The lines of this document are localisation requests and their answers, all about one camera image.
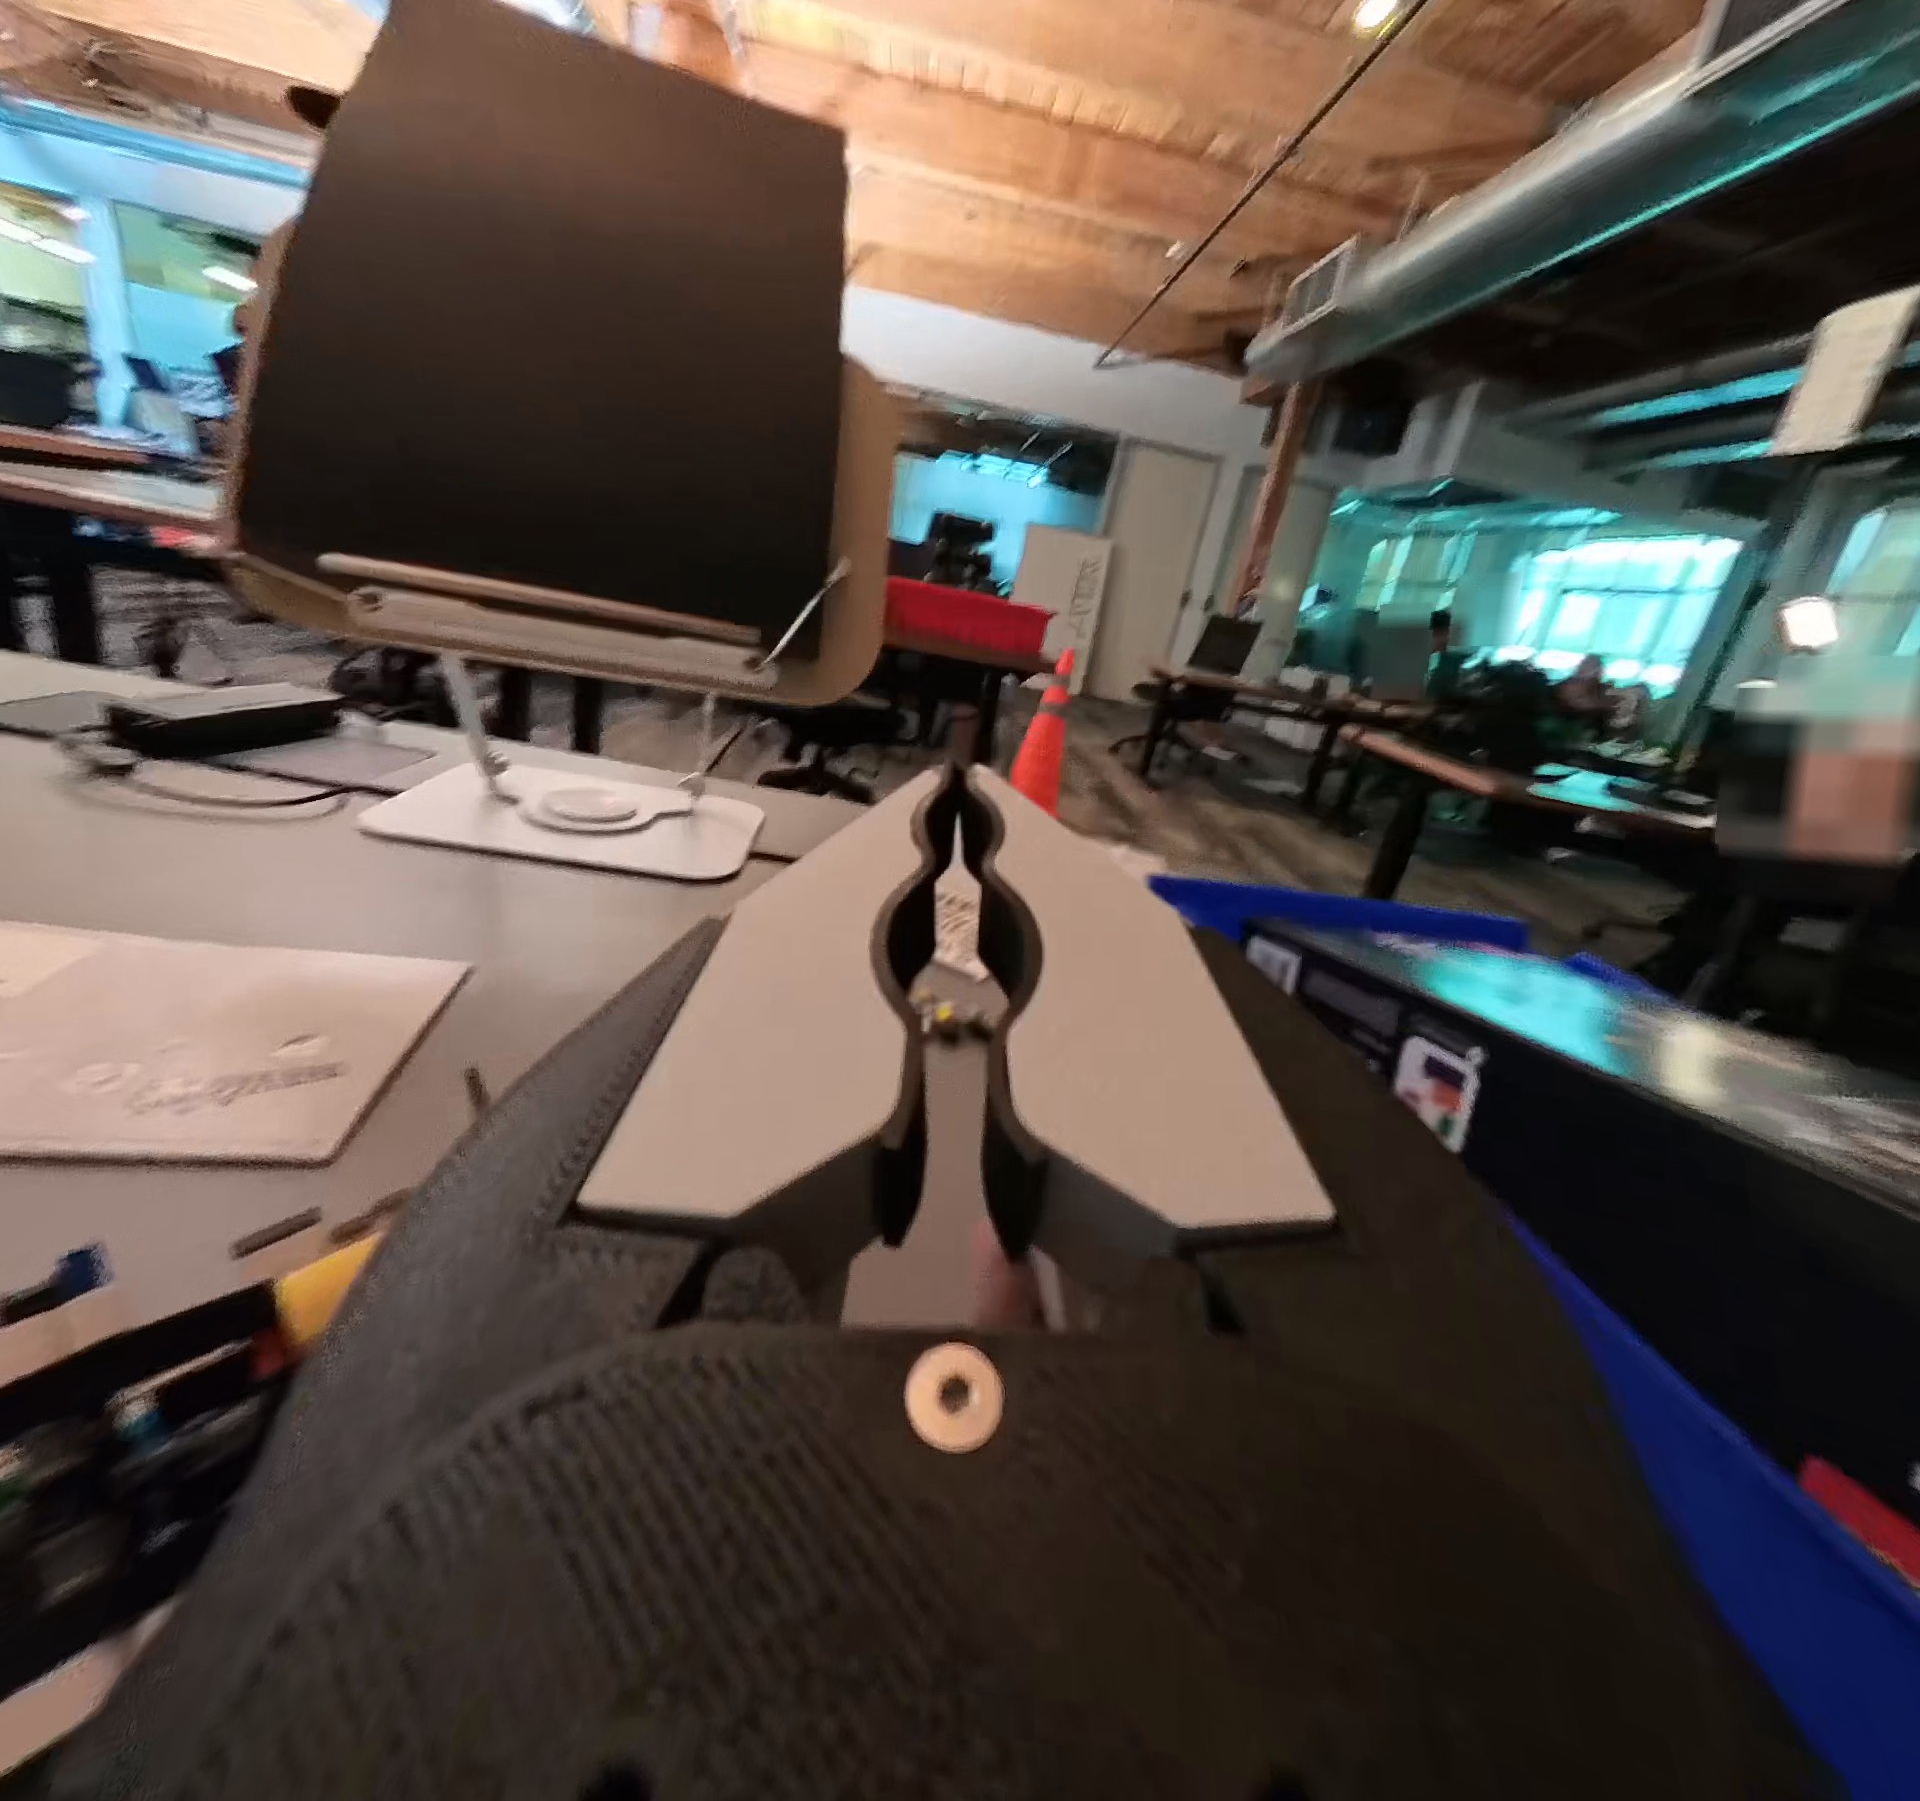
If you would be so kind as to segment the black power brick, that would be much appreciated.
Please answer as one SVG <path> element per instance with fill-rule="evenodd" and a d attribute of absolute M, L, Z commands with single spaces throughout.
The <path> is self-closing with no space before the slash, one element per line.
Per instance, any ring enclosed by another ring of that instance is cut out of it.
<path fill-rule="evenodd" d="M 146 760 L 215 760 L 326 736 L 347 703 L 291 684 L 225 685 L 152 698 L 111 698 L 104 734 Z"/>

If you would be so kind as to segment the black screen with tan frame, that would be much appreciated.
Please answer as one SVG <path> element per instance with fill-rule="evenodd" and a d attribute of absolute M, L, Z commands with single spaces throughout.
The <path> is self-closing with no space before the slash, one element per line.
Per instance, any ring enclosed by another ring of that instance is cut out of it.
<path fill-rule="evenodd" d="M 841 130 L 496 0 L 391 0 L 254 303 L 223 560 L 362 643 L 817 705 L 884 643 L 899 420 Z"/>

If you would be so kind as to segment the open lego instruction booklet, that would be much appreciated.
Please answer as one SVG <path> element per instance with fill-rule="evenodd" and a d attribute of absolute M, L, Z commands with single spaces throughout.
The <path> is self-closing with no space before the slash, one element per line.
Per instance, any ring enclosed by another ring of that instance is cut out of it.
<path fill-rule="evenodd" d="M 2 923 L 2 1159 L 335 1160 L 468 964 Z"/>

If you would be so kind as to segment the hanging white paper sign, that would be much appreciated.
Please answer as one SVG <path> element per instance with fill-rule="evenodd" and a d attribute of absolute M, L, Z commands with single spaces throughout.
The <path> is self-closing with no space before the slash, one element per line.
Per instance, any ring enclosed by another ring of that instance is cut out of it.
<path fill-rule="evenodd" d="M 1859 443 L 1868 416 L 1911 340 L 1919 286 L 1855 299 L 1814 332 L 1768 439 L 1770 459 L 1838 452 Z"/>

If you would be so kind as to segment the pile of lego pieces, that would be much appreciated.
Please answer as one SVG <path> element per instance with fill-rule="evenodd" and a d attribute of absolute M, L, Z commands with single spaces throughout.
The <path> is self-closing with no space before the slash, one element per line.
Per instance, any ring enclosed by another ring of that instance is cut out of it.
<path fill-rule="evenodd" d="M 204 1561 L 383 1230 L 4 1381 L 4 1655 L 63 1660 Z"/>

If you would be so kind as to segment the black lego box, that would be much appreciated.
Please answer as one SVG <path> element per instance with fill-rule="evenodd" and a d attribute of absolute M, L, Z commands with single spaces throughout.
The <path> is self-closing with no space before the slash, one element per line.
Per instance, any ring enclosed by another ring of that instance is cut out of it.
<path fill-rule="evenodd" d="M 1472 911 L 1304 897 L 1247 960 L 1780 1467 L 1917 1519 L 1917 1085 Z"/>

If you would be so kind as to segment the white sign board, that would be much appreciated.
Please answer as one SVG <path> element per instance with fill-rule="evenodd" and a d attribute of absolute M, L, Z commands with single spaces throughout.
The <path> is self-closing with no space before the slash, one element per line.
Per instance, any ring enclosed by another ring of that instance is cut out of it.
<path fill-rule="evenodd" d="M 1054 673 L 1072 652 L 1069 687 L 1078 694 L 1092 676 L 1094 638 L 1106 595 L 1113 541 L 1102 533 L 1056 523 L 1024 532 L 1013 599 L 1046 613 L 1042 658 Z"/>

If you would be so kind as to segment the orange traffic cone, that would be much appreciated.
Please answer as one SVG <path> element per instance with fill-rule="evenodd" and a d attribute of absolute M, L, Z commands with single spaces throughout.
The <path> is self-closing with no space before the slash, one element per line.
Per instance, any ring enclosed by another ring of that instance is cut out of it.
<path fill-rule="evenodd" d="M 1066 760 L 1069 707 L 1072 700 L 1075 649 L 1069 645 L 1046 679 L 1043 694 L 1020 736 L 1010 785 L 1048 815 L 1056 817 Z"/>

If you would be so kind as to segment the metal air duct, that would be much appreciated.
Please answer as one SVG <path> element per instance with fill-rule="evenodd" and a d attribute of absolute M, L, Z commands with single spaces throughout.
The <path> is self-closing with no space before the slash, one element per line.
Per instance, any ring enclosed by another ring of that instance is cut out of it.
<path fill-rule="evenodd" d="M 1671 67 L 1583 111 L 1254 338 L 1247 401 L 1458 321 L 1648 221 L 1917 100 L 1917 3 L 1858 3 L 1723 72 Z"/>

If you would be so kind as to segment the white screen stand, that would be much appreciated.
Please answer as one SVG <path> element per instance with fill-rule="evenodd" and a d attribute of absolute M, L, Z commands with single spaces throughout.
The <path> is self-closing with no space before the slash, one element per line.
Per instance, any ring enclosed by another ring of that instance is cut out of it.
<path fill-rule="evenodd" d="M 664 786 L 620 785 L 552 761 L 513 761 L 485 728 L 470 665 L 513 654 L 577 679 L 680 687 L 704 712 L 720 698 L 813 703 L 823 685 L 811 673 L 783 676 L 805 626 L 827 628 L 830 613 L 853 618 L 856 628 L 878 623 L 873 613 L 841 604 L 841 590 L 855 582 L 848 554 L 830 564 L 767 649 L 749 628 L 610 595 L 341 553 L 324 554 L 321 564 L 347 582 L 349 620 L 438 654 L 468 746 L 464 761 L 366 811 L 360 825 L 367 835 L 676 883 L 735 876 L 767 817 L 707 783 L 714 760 L 711 734 L 702 734 L 695 767 Z"/>

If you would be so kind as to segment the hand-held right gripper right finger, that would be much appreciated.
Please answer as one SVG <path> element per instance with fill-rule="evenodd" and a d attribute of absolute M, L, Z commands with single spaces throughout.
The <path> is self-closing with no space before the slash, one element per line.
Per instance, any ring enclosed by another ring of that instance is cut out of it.
<path fill-rule="evenodd" d="M 1008 780 L 965 776 L 979 948 L 1005 1008 L 983 1187 L 1010 1255 L 1186 1259 L 1334 1230 L 1196 930 Z"/>

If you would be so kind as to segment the black office chair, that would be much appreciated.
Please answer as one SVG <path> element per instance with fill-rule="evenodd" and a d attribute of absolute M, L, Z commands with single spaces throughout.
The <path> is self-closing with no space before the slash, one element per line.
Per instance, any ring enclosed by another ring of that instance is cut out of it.
<path fill-rule="evenodd" d="M 878 788 L 855 776 L 846 760 L 856 749 L 885 752 L 899 733 L 899 712 L 884 698 L 855 694 L 830 703 L 782 703 L 764 715 L 783 734 L 777 763 L 756 774 L 767 788 L 873 805 Z"/>

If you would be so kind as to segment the red bin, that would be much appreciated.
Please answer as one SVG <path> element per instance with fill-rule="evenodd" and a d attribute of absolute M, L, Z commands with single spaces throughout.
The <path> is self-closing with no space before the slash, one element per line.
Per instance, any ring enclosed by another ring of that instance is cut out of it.
<path fill-rule="evenodd" d="M 1051 624 L 1043 607 L 891 574 L 884 588 L 884 643 L 911 652 L 960 649 L 970 660 L 1039 663 Z"/>

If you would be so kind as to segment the wooden office desk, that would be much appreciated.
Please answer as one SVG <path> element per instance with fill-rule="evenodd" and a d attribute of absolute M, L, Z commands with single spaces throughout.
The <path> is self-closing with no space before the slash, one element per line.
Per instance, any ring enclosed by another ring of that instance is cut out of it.
<path fill-rule="evenodd" d="M 1445 792 L 1552 825 L 1557 842 L 1570 849 L 1618 844 L 1684 855 L 1714 849 L 1713 815 L 1628 801 L 1594 772 L 1572 770 L 1557 780 L 1519 776 L 1378 728 L 1348 727 L 1337 740 L 1347 757 L 1378 761 L 1395 780 L 1390 811 L 1359 889 L 1365 900 L 1396 900 L 1427 825 L 1427 805 Z"/>

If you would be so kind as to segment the blue plastic bin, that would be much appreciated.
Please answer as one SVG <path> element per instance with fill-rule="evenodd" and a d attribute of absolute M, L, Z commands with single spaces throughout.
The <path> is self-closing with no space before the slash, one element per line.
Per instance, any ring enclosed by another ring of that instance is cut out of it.
<path fill-rule="evenodd" d="M 1232 926 L 1274 902 L 1367 902 L 1196 876 L 1150 886 L 1236 948 Z M 1513 1224 L 1594 1357 L 1694 1571 L 1790 1716 L 1850 1797 L 1917 1797 L 1917 1519 L 1822 1462 L 1780 1467 Z"/>

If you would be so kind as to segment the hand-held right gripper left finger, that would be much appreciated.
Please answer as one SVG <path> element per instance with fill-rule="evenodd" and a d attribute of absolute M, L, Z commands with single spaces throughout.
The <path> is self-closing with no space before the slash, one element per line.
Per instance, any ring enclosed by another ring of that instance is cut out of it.
<path fill-rule="evenodd" d="M 747 897 L 577 1190 L 605 1226 L 764 1251 L 906 1238 L 951 768 L 911 779 Z"/>

